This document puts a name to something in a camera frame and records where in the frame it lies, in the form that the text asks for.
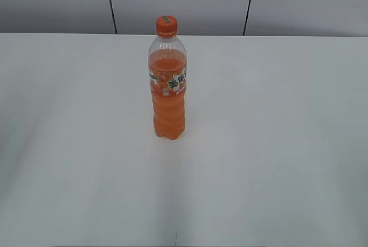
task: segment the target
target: plastic bottle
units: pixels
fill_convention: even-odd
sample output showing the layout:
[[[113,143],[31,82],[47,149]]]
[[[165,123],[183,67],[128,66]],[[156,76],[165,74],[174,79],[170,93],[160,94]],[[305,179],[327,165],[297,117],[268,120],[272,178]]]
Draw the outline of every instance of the plastic bottle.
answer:
[[[156,33],[148,53],[154,125],[157,136],[174,140],[185,130],[186,51],[175,17],[159,17]]]

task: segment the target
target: bottle label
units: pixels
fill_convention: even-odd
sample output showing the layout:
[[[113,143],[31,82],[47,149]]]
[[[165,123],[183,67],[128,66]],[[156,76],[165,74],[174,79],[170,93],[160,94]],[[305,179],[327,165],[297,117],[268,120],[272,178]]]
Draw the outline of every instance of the bottle label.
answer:
[[[163,72],[149,67],[149,82],[153,94],[172,97],[185,91],[186,64],[175,71]]]

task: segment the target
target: orange liquid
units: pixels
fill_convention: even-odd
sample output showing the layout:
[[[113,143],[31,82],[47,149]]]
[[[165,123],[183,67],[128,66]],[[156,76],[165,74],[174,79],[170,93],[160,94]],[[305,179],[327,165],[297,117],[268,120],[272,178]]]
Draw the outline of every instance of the orange liquid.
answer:
[[[150,55],[148,63],[158,71],[173,72],[185,66],[186,55],[178,50],[158,50]],[[157,136],[166,136],[174,140],[185,130],[184,95],[185,90],[172,97],[152,93]]]

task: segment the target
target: fruit graphic on label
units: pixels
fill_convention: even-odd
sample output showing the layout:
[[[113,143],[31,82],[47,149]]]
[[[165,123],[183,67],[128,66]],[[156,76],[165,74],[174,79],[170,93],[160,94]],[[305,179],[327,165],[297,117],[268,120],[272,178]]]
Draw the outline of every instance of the fruit graphic on label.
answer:
[[[159,73],[159,80],[161,82],[168,82],[168,80],[170,79],[170,75],[164,72],[160,72]]]

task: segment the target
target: orange soda bottle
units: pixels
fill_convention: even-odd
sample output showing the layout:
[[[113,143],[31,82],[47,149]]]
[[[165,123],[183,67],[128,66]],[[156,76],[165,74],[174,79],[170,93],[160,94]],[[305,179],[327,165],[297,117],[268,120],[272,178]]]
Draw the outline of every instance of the orange soda bottle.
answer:
[[[186,51],[175,17],[159,17],[156,33],[148,53],[154,125],[157,136],[174,140],[185,130]]]

